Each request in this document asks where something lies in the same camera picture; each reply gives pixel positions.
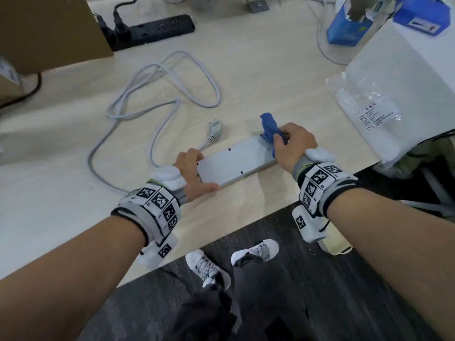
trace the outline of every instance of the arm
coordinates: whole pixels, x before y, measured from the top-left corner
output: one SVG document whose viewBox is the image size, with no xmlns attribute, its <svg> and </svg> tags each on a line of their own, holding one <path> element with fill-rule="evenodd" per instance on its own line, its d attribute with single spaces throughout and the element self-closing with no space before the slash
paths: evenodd
<svg viewBox="0 0 455 341">
<path fill-rule="evenodd" d="M 219 189 L 201 183 L 190 149 L 177 166 L 190 202 Z M 132 222 L 111 216 L 0 281 L 0 340 L 74 340 L 145 244 Z"/>
<path fill-rule="evenodd" d="M 288 172 L 314 136 L 295 124 L 274 138 L 278 163 Z M 370 265 L 447 340 L 455 340 L 455 225 L 374 194 L 352 189 L 328 206 L 327 216 Z"/>
</svg>

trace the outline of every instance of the blue cardboard box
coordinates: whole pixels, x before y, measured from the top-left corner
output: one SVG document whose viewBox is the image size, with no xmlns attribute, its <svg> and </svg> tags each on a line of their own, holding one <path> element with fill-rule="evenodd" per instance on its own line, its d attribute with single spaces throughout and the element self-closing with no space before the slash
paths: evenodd
<svg viewBox="0 0 455 341">
<path fill-rule="evenodd" d="M 450 25 L 450 8 L 440 0 L 398 0 L 394 22 L 437 36 Z"/>
<path fill-rule="evenodd" d="M 327 29 L 327 41 L 330 44 L 356 46 L 373 22 L 365 16 L 361 21 L 350 19 L 351 2 L 346 0 L 335 19 Z"/>
</svg>

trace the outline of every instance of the black plug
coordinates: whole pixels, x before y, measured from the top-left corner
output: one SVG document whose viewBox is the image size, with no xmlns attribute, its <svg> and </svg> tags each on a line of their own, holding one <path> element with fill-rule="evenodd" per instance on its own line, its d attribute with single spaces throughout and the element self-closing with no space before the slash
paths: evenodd
<svg viewBox="0 0 455 341">
<path fill-rule="evenodd" d="M 115 33 L 121 41 L 128 41 L 131 38 L 130 28 L 123 23 L 122 18 L 117 11 L 114 11 Z"/>
<path fill-rule="evenodd" d="M 112 31 L 104 21 L 103 17 L 100 15 L 96 16 L 96 20 L 98 21 L 98 25 L 100 26 L 101 32 L 104 34 L 109 45 L 115 44 L 117 39 L 115 38 L 114 31 Z"/>
</svg>

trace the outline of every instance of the white package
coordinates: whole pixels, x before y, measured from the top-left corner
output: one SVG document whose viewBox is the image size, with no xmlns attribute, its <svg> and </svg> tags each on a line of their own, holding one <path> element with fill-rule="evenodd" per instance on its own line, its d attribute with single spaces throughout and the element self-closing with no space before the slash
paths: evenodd
<svg viewBox="0 0 455 341">
<path fill-rule="evenodd" d="M 327 88 L 385 167 L 455 129 L 455 29 L 431 37 L 387 21 Z"/>
</svg>

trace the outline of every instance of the shoe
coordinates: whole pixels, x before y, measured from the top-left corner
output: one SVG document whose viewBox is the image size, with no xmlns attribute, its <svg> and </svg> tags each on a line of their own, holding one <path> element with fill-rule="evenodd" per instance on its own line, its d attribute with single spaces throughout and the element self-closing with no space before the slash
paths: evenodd
<svg viewBox="0 0 455 341">
<path fill-rule="evenodd" d="M 202 287 L 216 282 L 221 284 L 225 291 L 230 287 L 231 277 L 229 274 L 210 261 L 201 249 L 190 252 L 185 256 L 185 259 L 188 267 L 204 281 Z"/>
<path fill-rule="evenodd" d="M 274 258 L 279 250 L 280 246 L 277 241 L 274 241 L 273 239 L 265 239 L 262 243 L 259 243 L 252 248 L 234 252 L 231 256 L 231 264 L 234 265 L 239 258 L 244 257 L 248 253 L 259 256 L 264 262 L 267 262 Z"/>
</svg>

